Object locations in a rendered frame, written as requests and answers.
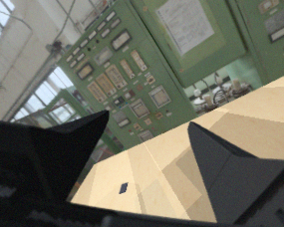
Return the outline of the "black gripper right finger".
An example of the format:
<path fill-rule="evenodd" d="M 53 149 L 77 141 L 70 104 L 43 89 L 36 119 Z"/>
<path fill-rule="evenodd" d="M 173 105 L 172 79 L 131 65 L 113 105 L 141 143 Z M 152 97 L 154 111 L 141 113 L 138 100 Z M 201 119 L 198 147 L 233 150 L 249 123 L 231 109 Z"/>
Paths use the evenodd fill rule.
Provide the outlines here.
<path fill-rule="evenodd" d="M 187 131 L 217 223 L 241 225 L 284 181 L 284 160 L 259 158 L 194 121 Z"/>

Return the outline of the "dark grey rectangular block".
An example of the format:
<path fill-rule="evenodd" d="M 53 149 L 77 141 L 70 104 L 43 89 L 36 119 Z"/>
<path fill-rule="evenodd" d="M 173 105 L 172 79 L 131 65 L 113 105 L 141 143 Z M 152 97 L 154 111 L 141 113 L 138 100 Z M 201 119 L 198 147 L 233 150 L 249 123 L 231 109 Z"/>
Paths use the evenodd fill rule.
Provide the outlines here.
<path fill-rule="evenodd" d="M 126 190 L 127 190 L 127 186 L 128 186 L 128 182 L 127 182 L 127 183 L 122 184 L 122 185 L 121 185 L 121 187 L 120 187 L 120 191 L 119 191 L 119 193 L 121 194 L 121 193 L 126 192 Z"/>

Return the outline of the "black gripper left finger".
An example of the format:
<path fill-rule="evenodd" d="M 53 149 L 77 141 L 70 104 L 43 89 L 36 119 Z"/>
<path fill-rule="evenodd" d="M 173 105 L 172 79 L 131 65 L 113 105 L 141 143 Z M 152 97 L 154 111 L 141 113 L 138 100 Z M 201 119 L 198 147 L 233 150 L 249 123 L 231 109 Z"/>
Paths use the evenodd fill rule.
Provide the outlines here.
<path fill-rule="evenodd" d="M 107 110 L 46 128 L 0 120 L 0 150 L 31 157 L 48 199 L 66 201 L 108 121 Z"/>

